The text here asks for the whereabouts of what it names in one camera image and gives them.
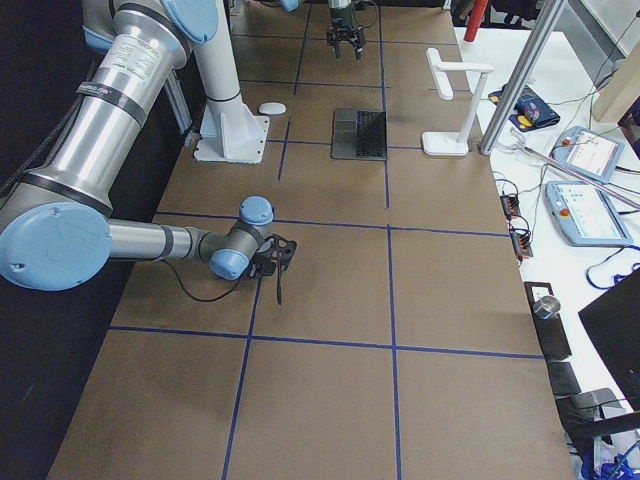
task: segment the red cylinder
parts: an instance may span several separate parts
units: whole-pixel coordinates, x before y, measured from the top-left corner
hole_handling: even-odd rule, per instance
[[[475,1],[473,11],[471,12],[471,19],[469,20],[467,31],[464,34],[465,42],[473,42],[476,39],[476,33],[478,32],[478,28],[480,28],[482,18],[484,17],[484,11],[487,9],[488,4],[489,0]]]

